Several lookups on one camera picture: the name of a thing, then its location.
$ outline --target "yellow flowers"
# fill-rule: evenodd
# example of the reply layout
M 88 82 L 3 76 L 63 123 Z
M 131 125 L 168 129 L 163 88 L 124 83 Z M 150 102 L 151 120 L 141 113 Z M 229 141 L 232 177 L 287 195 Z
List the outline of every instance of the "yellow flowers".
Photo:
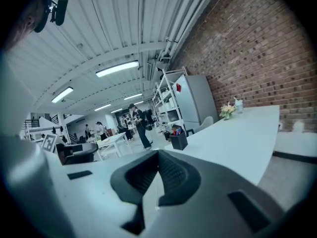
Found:
M 236 111 L 236 107 L 230 105 L 230 103 L 228 103 L 228 105 L 223 105 L 221 107 L 221 113 L 220 116 L 223 117 L 225 120 L 228 120 L 231 118 L 232 113 Z

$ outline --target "brick wall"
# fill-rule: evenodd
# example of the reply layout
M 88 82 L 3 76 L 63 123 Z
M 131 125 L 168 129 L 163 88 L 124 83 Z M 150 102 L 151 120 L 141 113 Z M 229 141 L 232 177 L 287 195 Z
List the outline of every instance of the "brick wall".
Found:
M 236 96 L 280 105 L 283 131 L 317 131 L 316 56 L 282 0 L 212 0 L 171 68 L 183 65 L 206 75 L 218 111 Z

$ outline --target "refrigerator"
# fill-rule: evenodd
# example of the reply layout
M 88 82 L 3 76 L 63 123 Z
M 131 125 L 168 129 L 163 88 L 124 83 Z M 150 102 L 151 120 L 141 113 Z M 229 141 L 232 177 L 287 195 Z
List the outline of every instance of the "refrigerator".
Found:
M 214 123 L 218 121 L 212 93 L 205 76 L 182 75 L 172 88 L 186 130 L 199 127 L 209 116 L 213 118 Z

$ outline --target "fluorescent light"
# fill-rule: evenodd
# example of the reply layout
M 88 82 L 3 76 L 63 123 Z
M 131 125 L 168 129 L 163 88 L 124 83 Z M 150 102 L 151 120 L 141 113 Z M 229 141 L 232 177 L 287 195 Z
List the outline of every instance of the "fluorescent light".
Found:
M 136 95 L 133 95 L 133 96 L 124 98 L 124 100 L 132 99 L 132 98 L 134 98 L 134 97 L 138 97 L 138 96 L 141 96 L 141 95 L 142 95 L 142 93 L 139 93 L 139 94 L 136 94 Z
M 70 86 L 68 86 L 64 91 L 62 91 L 60 94 L 58 94 L 54 99 L 52 99 L 53 103 L 58 102 L 62 98 L 64 98 L 67 94 L 71 93 L 74 89 Z
M 115 112 L 118 112 L 118 111 L 120 111 L 120 110 L 122 110 L 122 109 L 118 109 L 118 110 L 112 111 L 111 113 L 115 113 Z
M 111 104 L 108 104 L 108 105 L 102 106 L 102 107 L 100 107 L 100 108 L 97 108 L 97 109 L 95 109 L 95 111 L 98 111 L 98 110 L 100 110 L 100 109 L 104 109 L 104 108 L 109 107 L 109 106 L 111 106 Z
M 117 71 L 121 71 L 124 69 L 130 69 L 130 68 L 134 68 L 134 67 L 138 67 L 139 66 L 139 62 L 138 61 L 131 61 L 131 62 L 126 62 L 126 63 L 122 63 L 110 68 L 106 68 L 106 69 L 102 69 L 100 71 L 96 72 L 96 75 L 98 77 L 103 77 L 106 75 L 109 75 L 111 73 L 115 73 Z

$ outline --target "pen holder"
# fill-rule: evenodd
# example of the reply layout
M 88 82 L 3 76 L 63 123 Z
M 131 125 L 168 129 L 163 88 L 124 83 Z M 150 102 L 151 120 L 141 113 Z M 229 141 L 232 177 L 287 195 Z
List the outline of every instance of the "pen holder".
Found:
M 178 136 L 170 135 L 170 141 L 172 142 L 172 146 L 176 150 L 184 150 L 184 148 L 188 145 L 186 132 L 180 133 Z

